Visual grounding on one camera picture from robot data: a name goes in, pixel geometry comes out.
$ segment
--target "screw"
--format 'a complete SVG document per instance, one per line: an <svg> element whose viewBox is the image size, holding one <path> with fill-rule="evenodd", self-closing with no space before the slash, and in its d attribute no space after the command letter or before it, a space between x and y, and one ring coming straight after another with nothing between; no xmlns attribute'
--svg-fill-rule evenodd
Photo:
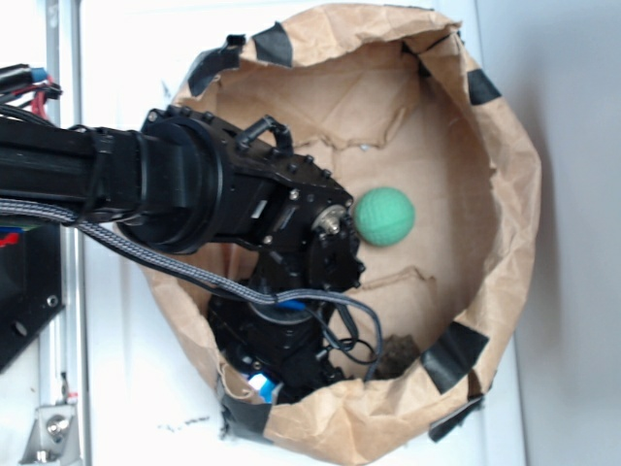
<svg viewBox="0 0 621 466"><path fill-rule="evenodd" d="M63 416L54 416L48 421L47 428L51 437L58 439L69 428L69 420Z"/></svg>
<svg viewBox="0 0 621 466"><path fill-rule="evenodd" d="M341 231L341 224L337 217L327 216L321 226L323 226L330 235L336 235Z"/></svg>
<svg viewBox="0 0 621 466"><path fill-rule="evenodd" d="M58 298L55 294L52 294L51 296L48 296L47 303L49 307L55 308L56 306L58 306Z"/></svg>

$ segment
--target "brown cardboard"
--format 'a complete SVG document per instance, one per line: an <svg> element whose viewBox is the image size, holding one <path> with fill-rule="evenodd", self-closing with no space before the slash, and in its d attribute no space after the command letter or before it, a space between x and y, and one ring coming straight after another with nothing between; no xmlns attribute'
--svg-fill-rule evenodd
<svg viewBox="0 0 621 466"><path fill-rule="evenodd" d="M277 445L363 464L489 389L528 292L539 158L502 97L471 105L467 74L478 66L448 18L415 8L329 5L282 26L292 69L258 62L250 41L239 70L223 71L198 97L185 86L176 103L240 127L275 117L291 128L296 151L312 153L354 196L382 185L403 190L416 206L414 229L396 246L361 248L367 272L350 295L375 308L384 336L409 334L420 350L453 319L490 339L471 375L444 394L417 360L395 380L355 379L273 406L264 435ZM419 61L431 77L421 77ZM238 278L251 271L253 255L207 245L184 260ZM215 388L221 377L229 394L260 403L217 351L202 316L209 294L159 273L147 277L206 382ZM368 322L360 317L359 324L363 338L374 341Z"/></svg>

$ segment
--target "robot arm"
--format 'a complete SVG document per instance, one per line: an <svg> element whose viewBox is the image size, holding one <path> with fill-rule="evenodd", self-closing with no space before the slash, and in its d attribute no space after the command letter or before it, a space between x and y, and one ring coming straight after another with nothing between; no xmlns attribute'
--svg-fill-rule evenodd
<svg viewBox="0 0 621 466"><path fill-rule="evenodd" d="M274 147L258 139L266 131ZM257 250L245 285L262 293L342 292L364 271L352 197L311 156L295 154L288 129L269 116L242 130L170 107L151 111L140 132L0 117L0 198L60 206L77 223L116 222L151 250L191 253L207 242ZM351 350L358 336L343 304L285 304L223 295L211 301L209 322L233 366L264 374L279 386L278 402L294 402L343 379L324 340ZM347 343L327 329L335 311L350 330Z"/></svg>

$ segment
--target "black electrical tape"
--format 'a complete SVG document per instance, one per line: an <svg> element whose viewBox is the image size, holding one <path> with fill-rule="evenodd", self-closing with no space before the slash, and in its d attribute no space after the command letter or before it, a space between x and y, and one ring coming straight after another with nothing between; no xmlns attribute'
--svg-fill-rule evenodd
<svg viewBox="0 0 621 466"><path fill-rule="evenodd" d="M500 91L480 68L468 72L468 93L472 105L483 105L501 96Z"/></svg>
<svg viewBox="0 0 621 466"><path fill-rule="evenodd" d="M252 36L252 39L256 46L258 60L291 68L293 47L282 24L276 22L270 29Z"/></svg>
<svg viewBox="0 0 621 466"><path fill-rule="evenodd" d="M473 398L456 412L431 424L431 427L429 428L429 438L434 442L439 442L446 437L451 430L458 425L461 425L470 413L478 411L482 408L482 406L482 395Z"/></svg>
<svg viewBox="0 0 621 466"><path fill-rule="evenodd" d="M224 392L222 381L218 382L217 392L227 431L231 430L233 434L243 439L269 442L263 437L263 431L268 423L271 403L252 405L236 400Z"/></svg>
<svg viewBox="0 0 621 466"><path fill-rule="evenodd" d="M440 393L446 393L472 370L489 338L452 322L420 355L423 367Z"/></svg>
<svg viewBox="0 0 621 466"><path fill-rule="evenodd" d="M245 36L230 35L222 48L199 54L187 78L190 93L193 96L200 95L207 89L215 75L224 70L238 69L244 44Z"/></svg>

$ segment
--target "black cable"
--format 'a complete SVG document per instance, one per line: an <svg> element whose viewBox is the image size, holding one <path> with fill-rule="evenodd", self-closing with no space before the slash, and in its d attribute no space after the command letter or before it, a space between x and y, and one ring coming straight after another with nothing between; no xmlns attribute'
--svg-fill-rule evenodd
<svg viewBox="0 0 621 466"><path fill-rule="evenodd" d="M330 344L330 347L332 347L333 350L339 350L340 352L342 352L348 359L350 359L351 361L355 362L356 364L360 364L363 366L370 366L372 364L375 364L376 362L378 362L379 360L379 354L377 349L374 349L371 345L367 344L367 342L365 342L364 340L361 340L359 338L355 339L356 343L363 343L363 345L367 346L367 348L370 348L371 351L376 355L376 357L374 357L373 359L369 359L369 360L362 360L357 358L356 356L351 354L351 351L353 350L353 348L355 347L354 345L351 345L350 343L354 341L354 339L352 338L344 338L341 339L339 337L337 337L334 333L334 331L330 328L330 325L319 315L319 313L316 313L315 311L313 311L312 309L306 307L306 312L309 313L311 316L314 317L315 320L317 320L319 322L319 324L321 325L321 328L323 330L323 335L326 338L326 340L328 341L328 343Z"/></svg>
<svg viewBox="0 0 621 466"><path fill-rule="evenodd" d="M360 337L360 333L358 332L358 326L356 325L355 320L351 316L351 313L349 312L347 306L345 304L335 304L335 307L337 308L339 316L341 317L341 321L349 332L351 339L358 340L358 338Z"/></svg>
<svg viewBox="0 0 621 466"><path fill-rule="evenodd" d="M75 223L77 217L75 212L66 208L32 201L18 201L15 199L0 199L0 215L38 216L58 223ZM100 225L84 222L75 224L75 226L98 243L112 251L120 253L123 257L128 257L141 265L179 277L190 283L195 283L205 289L211 290L211 285L215 284L222 290L239 296L243 302L249 301L256 304L277 305L285 301L323 301L335 305L341 304L355 307L367 314L373 320L376 328L376 348L374 351L376 358L369 361L362 361L349 354L350 345L348 343L342 343L339 338L336 337L322 316L312 311L309 307L305 307L305 309L317 319L322 327L324 335L328 336L328 339L332 342L335 349L341 350L347 358L358 364L369 365L364 381L367 382L372 379L377 364L379 363L379 357L383 352L383 338L379 318L373 309L366 304L343 295L342 293L319 289L296 288L272 295L260 293L242 284L227 280L217 274L179 262L160 253L136 245L135 243L131 243Z"/></svg>
<svg viewBox="0 0 621 466"><path fill-rule="evenodd" d="M27 121L29 123L43 124L45 126L51 126L52 128L56 127L55 124L47 121L45 118L41 118L38 115L28 112L27 110L23 110L19 107L13 107L11 105L0 105L0 115L21 119L22 121Z"/></svg>
<svg viewBox="0 0 621 466"><path fill-rule="evenodd" d="M9 92L8 94L4 94L0 96L0 104L8 104L9 102L13 102L17 100L19 97Z"/></svg>
<svg viewBox="0 0 621 466"><path fill-rule="evenodd" d="M153 264L151 262L145 261L145 260L143 260L142 258L140 258L138 256L131 255L131 254L125 252L124 250L122 250L120 248L117 248L114 245L106 243L105 241L102 241L100 238L97 238L95 236L89 235L86 232L84 232L84 234L86 236L88 236L90 239L92 239L93 241L96 241L100 245L102 245L102 246L106 247L107 249L111 250L112 252L115 252L116 254L118 254L118 255L120 255L120 256L128 259L128 260L131 260L132 262L136 262L139 265L142 265L142 266L147 267L149 269L155 270L157 272L162 272L162 273L164 273L166 275L170 275L172 277L175 277L176 279L184 280L184 281L186 281L188 283L195 284L195 285L205 289L206 291L208 291L209 293L211 293L211 294L213 294L215 296L219 296L219 297L225 298L225 299L230 299L230 300L233 300L233 301L244 301L244 302L246 301L245 299L239 297L238 295L236 295L236 294L234 294L234 293L232 293L230 291L227 291L225 289L220 289L220 288L218 288L216 286L212 286L212 285L207 284L205 282L201 282L200 280L194 279L192 277L188 277L187 275L185 275L183 273L179 273L179 272L176 272L174 270L167 269L165 267L160 267L160 266L155 265L155 264Z"/></svg>

